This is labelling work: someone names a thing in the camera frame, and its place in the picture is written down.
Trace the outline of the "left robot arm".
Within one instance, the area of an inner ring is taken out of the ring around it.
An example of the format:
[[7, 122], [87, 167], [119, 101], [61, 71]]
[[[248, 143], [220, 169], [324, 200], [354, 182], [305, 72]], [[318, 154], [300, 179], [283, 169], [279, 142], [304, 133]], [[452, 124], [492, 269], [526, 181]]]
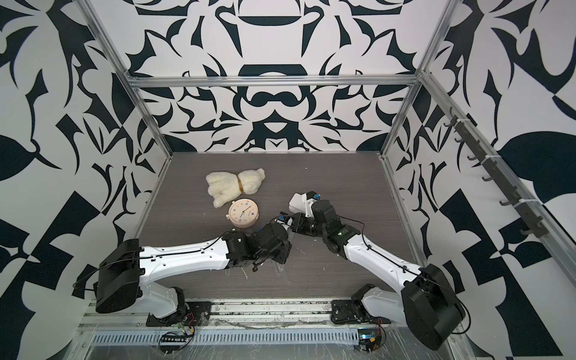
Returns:
[[99, 314], [147, 313], [159, 323], [172, 325], [185, 317], [182, 289], [158, 282], [201, 271], [251, 266], [256, 271], [267, 260], [287, 261], [292, 233], [272, 222], [252, 231], [226, 231], [196, 244], [173, 247], [142, 246], [138, 239], [124, 241], [97, 267], [95, 310]]

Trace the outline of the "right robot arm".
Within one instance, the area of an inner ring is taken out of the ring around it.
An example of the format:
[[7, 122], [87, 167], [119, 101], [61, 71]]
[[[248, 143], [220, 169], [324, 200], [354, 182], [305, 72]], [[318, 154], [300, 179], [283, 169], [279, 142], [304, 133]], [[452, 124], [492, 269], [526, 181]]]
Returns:
[[438, 267], [421, 267], [378, 246], [316, 193], [295, 193], [289, 210], [279, 220], [294, 233], [322, 239], [332, 253], [389, 286], [388, 291], [366, 286], [358, 292], [361, 309], [370, 317], [404, 324], [430, 350], [438, 350], [457, 334], [468, 310]]

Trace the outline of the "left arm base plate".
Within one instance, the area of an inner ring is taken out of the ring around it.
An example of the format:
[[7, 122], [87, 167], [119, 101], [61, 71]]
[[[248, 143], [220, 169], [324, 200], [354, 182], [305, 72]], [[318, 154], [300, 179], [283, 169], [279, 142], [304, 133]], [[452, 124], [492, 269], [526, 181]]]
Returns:
[[183, 307], [179, 307], [175, 313], [158, 319], [148, 315], [146, 327], [166, 327], [184, 324], [185, 326], [203, 326], [208, 323], [212, 312], [211, 301], [188, 301]]

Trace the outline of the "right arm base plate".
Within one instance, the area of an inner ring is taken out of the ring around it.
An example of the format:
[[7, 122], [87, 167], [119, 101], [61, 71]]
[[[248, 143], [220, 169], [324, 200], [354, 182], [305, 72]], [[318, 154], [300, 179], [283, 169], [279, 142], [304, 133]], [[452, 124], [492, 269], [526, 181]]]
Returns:
[[392, 323], [390, 319], [382, 317], [376, 318], [369, 315], [360, 301], [355, 301], [352, 299], [332, 300], [330, 320], [335, 325]]

